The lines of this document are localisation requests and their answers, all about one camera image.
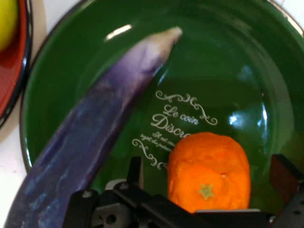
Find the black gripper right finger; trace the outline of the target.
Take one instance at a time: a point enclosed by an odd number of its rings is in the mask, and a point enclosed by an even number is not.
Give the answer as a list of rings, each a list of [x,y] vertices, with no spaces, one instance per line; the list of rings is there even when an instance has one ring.
[[[270,183],[285,206],[271,223],[272,228],[304,226],[304,174],[282,154],[271,157]]]

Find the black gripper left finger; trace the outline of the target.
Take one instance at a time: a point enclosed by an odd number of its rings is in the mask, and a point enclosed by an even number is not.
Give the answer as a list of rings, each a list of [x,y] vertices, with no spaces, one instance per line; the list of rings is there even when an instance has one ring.
[[[160,195],[141,188],[143,163],[132,157],[127,179],[99,194],[79,190],[70,197],[64,228],[210,228],[212,225],[190,214]]]

